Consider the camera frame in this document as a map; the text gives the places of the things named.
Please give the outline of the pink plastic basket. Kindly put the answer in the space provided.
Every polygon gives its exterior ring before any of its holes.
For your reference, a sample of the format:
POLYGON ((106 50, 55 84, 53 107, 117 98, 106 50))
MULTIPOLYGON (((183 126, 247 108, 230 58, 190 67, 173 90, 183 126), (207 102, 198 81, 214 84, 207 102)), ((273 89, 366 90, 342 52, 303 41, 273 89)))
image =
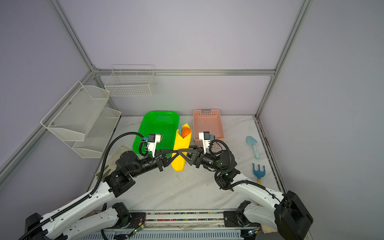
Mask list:
POLYGON ((221 113, 218 109, 194 110, 193 111, 193 133, 197 145, 202 145, 199 133, 210 132, 216 139, 224 140, 224 130, 221 113))

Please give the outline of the yellow paper napkin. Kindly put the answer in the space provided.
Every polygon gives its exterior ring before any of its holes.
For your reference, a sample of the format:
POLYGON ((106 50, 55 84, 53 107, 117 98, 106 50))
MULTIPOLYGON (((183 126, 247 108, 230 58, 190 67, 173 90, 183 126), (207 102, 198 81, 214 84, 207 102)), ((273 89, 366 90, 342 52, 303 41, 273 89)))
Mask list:
MULTIPOLYGON (((184 124, 182 126, 182 130, 184 128, 190 128, 190 126, 188 124, 184 124)), ((191 144, 191 138, 192 138, 192 133, 190 133, 187 137, 182 138, 182 136, 179 135, 179 130, 177 130, 175 143, 174 143, 174 150, 188 149, 191 144)), ((186 161, 179 155, 171 163, 171 166, 176 172, 181 172, 184 170, 185 164, 186 164, 186 161)))

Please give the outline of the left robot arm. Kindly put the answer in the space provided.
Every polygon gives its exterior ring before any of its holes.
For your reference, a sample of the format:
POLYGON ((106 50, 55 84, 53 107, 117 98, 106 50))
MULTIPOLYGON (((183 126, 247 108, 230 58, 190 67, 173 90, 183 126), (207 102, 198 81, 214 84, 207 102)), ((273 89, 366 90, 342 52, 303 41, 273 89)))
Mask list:
POLYGON ((150 134, 147 138, 137 132, 134 135, 142 139, 145 151, 141 152, 141 158, 133 151, 123 152, 116 161, 116 169, 105 178, 99 178, 93 189, 55 211, 29 216, 21 239, 74 240, 100 229, 127 227, 131 213, 123 203, 90 217, 86 214, 127 192, 136 183, 134 177, 153 169, 163 170, 182 154, 179 150, 157 151, 160 135, 150 134))

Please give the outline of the green plastic basket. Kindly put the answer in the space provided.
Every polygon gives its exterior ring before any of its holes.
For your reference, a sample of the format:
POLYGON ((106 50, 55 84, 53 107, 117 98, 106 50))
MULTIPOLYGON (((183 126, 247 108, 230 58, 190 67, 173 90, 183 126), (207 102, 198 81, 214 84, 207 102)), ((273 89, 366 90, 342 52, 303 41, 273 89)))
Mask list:
POLYGON ((139 133, 144 137, 149 134, 162 135, 156 150, 172 150, 174 148, 180 115, 175 112, 153 111, 147 113, 141 122, 139 133))

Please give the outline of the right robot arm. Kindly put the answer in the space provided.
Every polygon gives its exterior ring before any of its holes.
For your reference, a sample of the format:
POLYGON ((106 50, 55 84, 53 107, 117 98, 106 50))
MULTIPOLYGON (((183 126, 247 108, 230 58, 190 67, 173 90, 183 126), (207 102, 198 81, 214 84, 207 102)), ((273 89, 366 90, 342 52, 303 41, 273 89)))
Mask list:
POLYGON ((209 140, 207 147, 181 148, 172 157, 182 157, 189 165, 214 172, 221 190, 248 197, 235 211, 224 213, 231 226, 258 224, 276 230, 285 240, 306 238, 314 219, 299 196, 292 191, 274 191, 250 180, 236 169, 235 156, 223 141, 209 140))

